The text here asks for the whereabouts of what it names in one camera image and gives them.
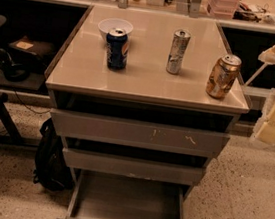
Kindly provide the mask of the orange soda can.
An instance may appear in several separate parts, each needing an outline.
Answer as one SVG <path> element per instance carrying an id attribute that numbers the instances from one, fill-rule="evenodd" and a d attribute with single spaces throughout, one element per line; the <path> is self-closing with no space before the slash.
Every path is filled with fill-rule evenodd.
<path id="1" fill-rule="evenodd" d="M 212 68 L 206 84 L 208 95 L 215 99 L 225 98 L 241 70 L 241 63 L 240 58 L 233 54 L 220 57 Z"/>

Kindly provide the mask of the tall silver can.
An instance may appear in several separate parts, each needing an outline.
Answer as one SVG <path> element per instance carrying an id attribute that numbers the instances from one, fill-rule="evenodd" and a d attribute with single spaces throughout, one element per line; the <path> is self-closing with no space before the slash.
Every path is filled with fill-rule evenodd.
<path id="1" fill-rule="evenodd" d="M 190 42 L 191 34 L 187 30 L 178 29 L 173 35 L 173 43 L 169 51 L 166 70 L 170 74 L 178 74 L 182 67 L 182 59 Z"/>

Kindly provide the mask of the grey drawer cabinet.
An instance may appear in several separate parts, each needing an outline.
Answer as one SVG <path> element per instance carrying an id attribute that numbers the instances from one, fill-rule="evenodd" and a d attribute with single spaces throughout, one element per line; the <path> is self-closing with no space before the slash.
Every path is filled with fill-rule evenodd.
<path id="1" fill-rule="evenodd" d="M 127 63 L 122 70 L 111 70 L 106 63 L 107 44 L 102 39 L 98 23 L 108 18 L 120 18 L 133 25 L 133 31 L 127 35 Z M 173 35 L 178 29 L 187 30 L 191 36 L 180 72 L 171 74 L 166 66 Z M 52 109 L 229 135 L 232 125 L 249 106 L 239 85 L 234 85 L 221 100 L 206 92 L 211 68 L 226 53 L 223 39 L 219 25 L 212 19 L 191 19 L 97 4 L 84 15 L 48 75 L 46 83 Z M 65 136 L 60 138 L 64 149 L 202 168 L 205 173 L 208 163 L 218 156 L 211 158 Z M 183 202 L 196 186 L 171 184 L 182 188 Z"/>

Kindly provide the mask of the blue Pepsi can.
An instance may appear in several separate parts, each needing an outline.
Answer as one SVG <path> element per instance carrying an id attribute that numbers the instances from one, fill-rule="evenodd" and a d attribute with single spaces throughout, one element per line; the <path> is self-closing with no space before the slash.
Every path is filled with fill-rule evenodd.
<path id="1" fill-rule="evenodd" d="M 107 33 L 107 66 L 111 70 L 122 70 L 126 67 L 128 55 L 128 36 L 124 29 L 112 28 Z"/>

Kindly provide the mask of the bottom drawer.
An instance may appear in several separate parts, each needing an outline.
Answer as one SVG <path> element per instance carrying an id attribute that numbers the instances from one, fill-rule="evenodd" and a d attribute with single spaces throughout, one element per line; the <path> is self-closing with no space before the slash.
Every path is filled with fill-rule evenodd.
<path id="1" fill-rule="evenodd" d="M 177 184 L 83 171 L 65 218 L 184 219 Z"/>

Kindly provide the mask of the drawer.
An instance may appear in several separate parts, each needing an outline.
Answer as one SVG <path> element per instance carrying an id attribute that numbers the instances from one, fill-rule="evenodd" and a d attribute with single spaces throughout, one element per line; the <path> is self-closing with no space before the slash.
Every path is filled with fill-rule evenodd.
<path id="1" fill-rule="evenodd" d="M 63 154 L 68 167 L 125 177 L 197 185 L 205 174 L 202 168 L 157 163 L 74 148 L 65 148 Z"/>
<path id="2" fill-rule="evenodd" d="M 65 218 L 184 219 L 177 184 L 83 171 Z"/>
<path id="3" fill-rule="evenodd" d="M 60 136 L 142 149 L 214 158 L 230 139 L 227 133 L 69 110 L 52 109 L 50 114 Z"/>

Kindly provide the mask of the middle drawer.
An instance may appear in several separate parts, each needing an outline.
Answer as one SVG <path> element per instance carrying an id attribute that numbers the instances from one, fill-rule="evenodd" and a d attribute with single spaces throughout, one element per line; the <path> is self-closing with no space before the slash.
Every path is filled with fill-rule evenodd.
<path id="1" fill-rule="evenodd" d="M 68 167 L 125 177 L 197 185 L 205 174 L 202 168 L 157 163 L 74 148 L 65 148 L 63 154 Z"/>

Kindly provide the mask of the top drawer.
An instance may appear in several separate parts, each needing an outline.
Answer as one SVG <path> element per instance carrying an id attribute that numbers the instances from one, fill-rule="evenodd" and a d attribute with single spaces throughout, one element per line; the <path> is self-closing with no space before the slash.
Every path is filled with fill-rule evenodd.
<path id="1" fill-rule="evenodd" d="M 214 158 L 230 139 L 227 133 L 69 110 L 52 109 L 50 114 L 60 136 L 142 149 Z"/>

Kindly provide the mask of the pink stacked trays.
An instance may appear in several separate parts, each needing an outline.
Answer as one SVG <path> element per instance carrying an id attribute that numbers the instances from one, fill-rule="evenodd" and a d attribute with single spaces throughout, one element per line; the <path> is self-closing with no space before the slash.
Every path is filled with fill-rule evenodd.
<path id="1" fill-rule="evenodd" d="M 220 19 L 231 19 L 241 0 L 207 0 L 209 15 Z"/>

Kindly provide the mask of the dark box with label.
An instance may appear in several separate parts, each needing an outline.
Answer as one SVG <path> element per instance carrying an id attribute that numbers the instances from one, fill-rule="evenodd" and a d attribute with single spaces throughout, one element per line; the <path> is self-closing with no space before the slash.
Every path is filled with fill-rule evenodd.
<path id="1" fill-rule="evenodd" d="M 56 54 L 56 47 L 50 42 L 30 40 L 27 36 L 8 44 L 8 50 L 14 59 L 28 62 L 48 64 Z"/>

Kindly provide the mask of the black backpack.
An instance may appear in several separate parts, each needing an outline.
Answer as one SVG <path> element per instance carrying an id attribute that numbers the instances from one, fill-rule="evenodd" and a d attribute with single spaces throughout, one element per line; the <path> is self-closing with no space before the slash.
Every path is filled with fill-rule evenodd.
<path id="1" fill-rule="evenodd" d="M 36 150 L 33 183 L 40 183 L 55 192 L 72 189 L 73 179 L 65 164 L 63 142 L 57 135 L 51 118 L 43 123 L 40 132 L 42 138 Z"/>

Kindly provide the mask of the black headphones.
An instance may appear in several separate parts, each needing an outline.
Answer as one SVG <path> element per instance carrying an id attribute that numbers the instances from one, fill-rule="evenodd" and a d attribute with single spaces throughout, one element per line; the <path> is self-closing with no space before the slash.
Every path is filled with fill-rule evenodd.
<path id="1" fill-rule="evenodd" d="M 0 66 L 5 79 L 9 82 L 24 81 L 30 76 L 30 72 L 24 65 L 15 63 L 7 51 L 0 48 Z"/>

